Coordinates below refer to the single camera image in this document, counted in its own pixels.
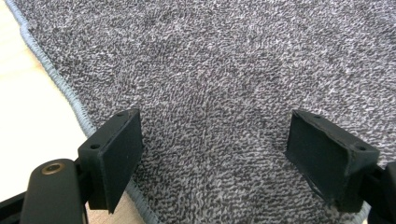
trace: speckled gray rug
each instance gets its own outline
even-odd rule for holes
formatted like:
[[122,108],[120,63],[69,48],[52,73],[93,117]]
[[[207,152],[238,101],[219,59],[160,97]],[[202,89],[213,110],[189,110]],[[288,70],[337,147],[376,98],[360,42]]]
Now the speckled gray rug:
[[141,108],[147,222],[361,222],[286,160],[293,108],[396,159],[395,1],[7,2],[86,133]]

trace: black plastic part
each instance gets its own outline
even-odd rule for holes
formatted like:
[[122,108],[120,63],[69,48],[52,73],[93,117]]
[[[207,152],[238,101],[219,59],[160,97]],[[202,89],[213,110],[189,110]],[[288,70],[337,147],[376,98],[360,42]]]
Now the black plastic part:
[[84,211],[73,161],[49,161],[35,168],[24,198],[21,224],[83,224],[87,223]]
[[76,159],[75,165],[78,174],[78,186],[81,195],[81,203],[85,204],[93,193],[91,174],[81,170],[79,159]]
[[376,167],[379,151],[322,116],[294,110],[286,156],[327,203],[359,212],[361,181]]
[[21,193],[0,203],[1,224],[20,223],[24,196],[25,193]]
[[92,177],[91,209],[114,212],[142,152],[138,109],[116,114],[81,145],[81,170]]
[[392,221],[396,223],[396,161],[387,164],[381,183],[388,202],[389,211],[391,211]]
[[390,221],[391,213],[388,207],[387,196],[382,185],[384,170],[376,166],[374,171],[364,176],[361,182],[360,196],[372,206],[370,211],[371,223],[375,220],[384,219]]

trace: light wood floor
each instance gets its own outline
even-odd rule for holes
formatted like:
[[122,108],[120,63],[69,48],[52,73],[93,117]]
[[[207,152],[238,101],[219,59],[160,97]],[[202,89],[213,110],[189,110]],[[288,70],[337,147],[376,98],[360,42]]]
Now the light wood floor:
[[[0,202],[26,191],[30,173],[60,158],[74,160],[86,137],[74,112],[25,45],[0,0]],[[114,215],[88,211],[90,223],[143,223],[123,195]]]

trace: metal grommet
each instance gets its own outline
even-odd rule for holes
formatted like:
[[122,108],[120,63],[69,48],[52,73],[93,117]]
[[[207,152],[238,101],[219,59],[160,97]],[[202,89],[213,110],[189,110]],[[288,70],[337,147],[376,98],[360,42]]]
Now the metal grommet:
[[64,168],[64,164],[61,162],[55,162],[50,165],[47,165],[41,170],[41,174],[43,175],[53,175],[56,174]]

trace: light blue rug trim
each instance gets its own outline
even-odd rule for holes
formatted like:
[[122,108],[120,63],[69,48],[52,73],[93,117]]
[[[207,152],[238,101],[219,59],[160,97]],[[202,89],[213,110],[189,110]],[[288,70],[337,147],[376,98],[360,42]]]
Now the light blue rug trim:
[[356,214],[355,219],[353,219],[352,222],[361,224],[369,216],[370,209],[371,209],[370,204],[364,202],[361,211],[358,214]]
[[[84,105],[78,99],[76,93],[73,89],[66,83],[63,77],[61,77],[58,71],[53,66],[50,58],[46,55],[40,46],[38,46],[37,41],[29,32],[28,27],[29,23],[22,15],[21,11],[17,8],[13,0],[6,0],[6,4],[10,11],[13,13],[15,19],[20,24],[20,31],[23,40],[29,49],[33,52],[33,54],[37,57],[37,59],[41,62],[44,69],[46,70],[49,77],[67,99],[78,120],[78,124],[80,125],[82,131],[85,133],[87,137],[91,136],[96,132],[96,128],[93,126],[90,118],[88,117],[87,110]],[[131,180],[129,185],[125,190],[131,197],[132,201],[136,206],[137,211],[139,211],[140,216],[143,220],[148,224],[158,224],[161,223],[156,214],[149,208],[149,205],[146,202],[142,192],[136,185],[136,183]]]

